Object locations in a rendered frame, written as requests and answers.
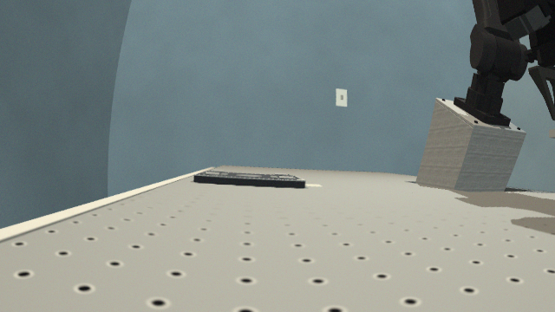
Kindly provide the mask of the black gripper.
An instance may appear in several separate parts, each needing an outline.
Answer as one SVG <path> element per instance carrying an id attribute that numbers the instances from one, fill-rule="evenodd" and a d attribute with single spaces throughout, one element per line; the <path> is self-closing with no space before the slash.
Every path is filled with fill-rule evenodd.
<path id="1" fill-rule="evenodd" d="M 555 40 L 528 49 L 524 55 L 526 62 L 538 61 L 539 66 L 529 68 L 528 72 L 543 95 L 552 120 L 555 120 Z M 552 85 L 554 104 L 546 81 Z"/>

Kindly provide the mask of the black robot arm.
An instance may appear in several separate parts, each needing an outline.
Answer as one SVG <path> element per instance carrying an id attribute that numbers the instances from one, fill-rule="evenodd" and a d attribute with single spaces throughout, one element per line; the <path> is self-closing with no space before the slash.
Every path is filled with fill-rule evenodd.
<path id="1" fill-rule="evenodd" d="M 477 24 L 470 35 L 470 64 L 477 74 L 467 101 L 454 97 L 454 105 L 483 123 L 509 127 L 511 119 L 500 113 L 503 89 L 507 81 L 520 80 L 528 64 L 519 39 L 529 35 L 531 49 L 555 40 L 555 0 L 472 1 Z"/>

